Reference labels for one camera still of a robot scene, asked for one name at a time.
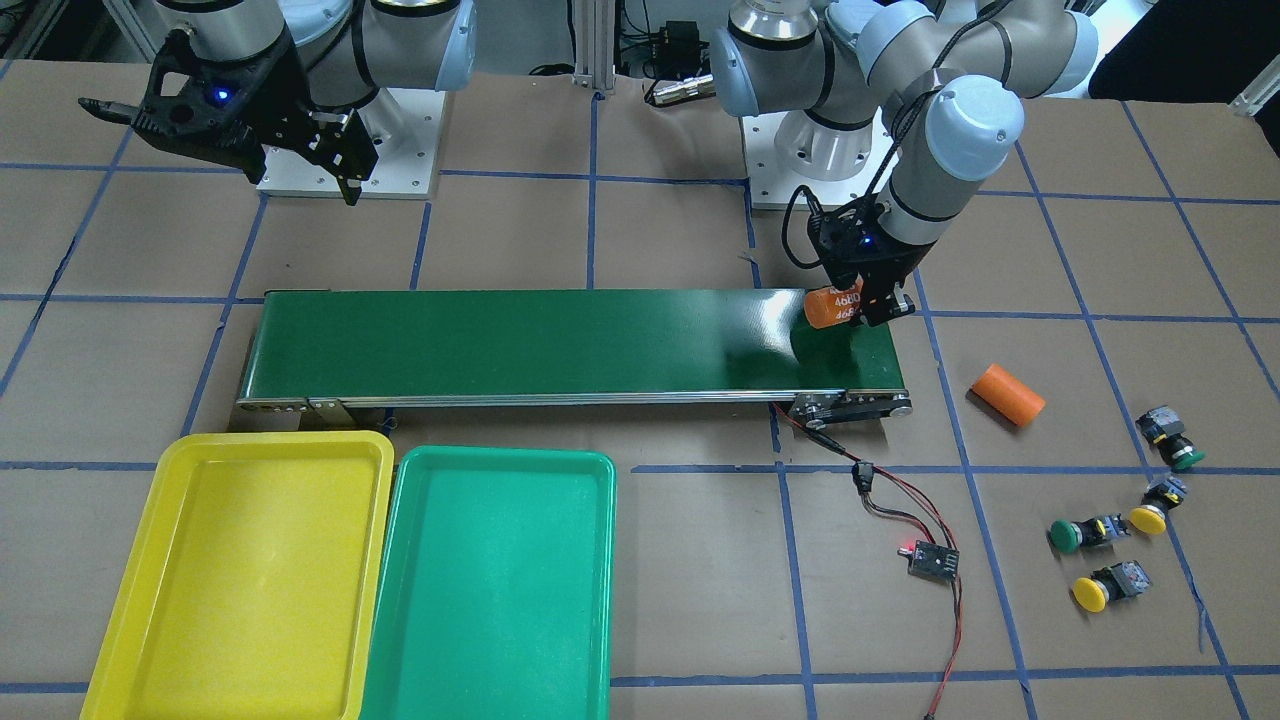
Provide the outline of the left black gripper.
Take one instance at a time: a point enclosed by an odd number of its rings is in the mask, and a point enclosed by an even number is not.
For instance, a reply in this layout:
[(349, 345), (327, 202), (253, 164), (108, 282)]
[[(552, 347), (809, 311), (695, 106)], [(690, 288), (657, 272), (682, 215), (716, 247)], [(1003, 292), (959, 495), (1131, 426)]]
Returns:
[(859, 302), (851, 325), (878, 327), (916, 311), (904, 288), (906, 277), (936, 242), (936, 223), (918, 217), (895, 197), (826, 210), (806, 196), (806, 237), (815, 252), (808, 268), (820, 268), (837, 290), (856, 282)]

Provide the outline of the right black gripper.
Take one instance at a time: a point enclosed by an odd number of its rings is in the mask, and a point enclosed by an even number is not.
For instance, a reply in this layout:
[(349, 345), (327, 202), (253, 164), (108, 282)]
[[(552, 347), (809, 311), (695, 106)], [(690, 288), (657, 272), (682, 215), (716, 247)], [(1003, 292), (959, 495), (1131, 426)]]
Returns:
[(132, 129), (152, 147), (242, 170), (265, 172), (265, 146), (291, 150), (329, 173), (355, 206), (378, 164), (378, 150), (357, 110), (312, 111), (305, 70), (288, 29), (238, 61), (197, 58), (192, 37), (172, 31), (157, 54), (140, 106), (79, 97), (96, 119)]

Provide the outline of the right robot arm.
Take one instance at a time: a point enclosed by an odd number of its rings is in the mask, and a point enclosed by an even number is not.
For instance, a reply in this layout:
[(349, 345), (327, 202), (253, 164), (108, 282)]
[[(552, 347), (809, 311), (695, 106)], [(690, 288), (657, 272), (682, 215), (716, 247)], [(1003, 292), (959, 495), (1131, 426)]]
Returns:
[(160, 1), (138, 102), (81, 97), (152, 149), (273, 196), (424, 200), (445, 96), (471, 79), (471, 1)]

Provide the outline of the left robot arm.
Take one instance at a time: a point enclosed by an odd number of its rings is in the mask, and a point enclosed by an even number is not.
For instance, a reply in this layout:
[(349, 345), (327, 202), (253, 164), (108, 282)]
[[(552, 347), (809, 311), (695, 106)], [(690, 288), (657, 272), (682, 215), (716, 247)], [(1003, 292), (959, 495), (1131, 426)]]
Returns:
[(722, 108), (777, 117), (765, 168), (795, 176), (828, 286), (815, 328), (911, 314), (906, 279), (1025, 124), (1024, 101), (1078, 86), (1100, 49), (1061, 1), (737, 1), (710, 41)]

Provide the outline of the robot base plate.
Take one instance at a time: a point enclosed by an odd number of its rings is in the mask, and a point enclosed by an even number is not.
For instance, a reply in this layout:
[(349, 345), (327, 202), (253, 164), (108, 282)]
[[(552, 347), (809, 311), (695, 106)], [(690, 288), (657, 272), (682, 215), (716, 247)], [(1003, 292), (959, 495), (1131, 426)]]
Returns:
[[(362, 200), (429, 199), (449, 99), (440, 91), (383, 88), (360, 110), (378, 151), (371, 179), (362, 183)], [(280, 149), (269, 150), (257, 190), (273, 197), (342, 200), (330, 174)]]
[(805, 184), (823, 208), (835, 209), (863, 196), (884, 160), (892, 137), (877, 110), (870, 123), (858, 132), (852, 151), (838, 149), (833, 155), (820, 151), (813, 163), (813, 145), (806, 143), (786, 155), (774, 141), (786, 124), (786, 114), (772, 113), (740, 119), (742, 155), (748, 169), (751, 208), (781, 211), (796, 187)]

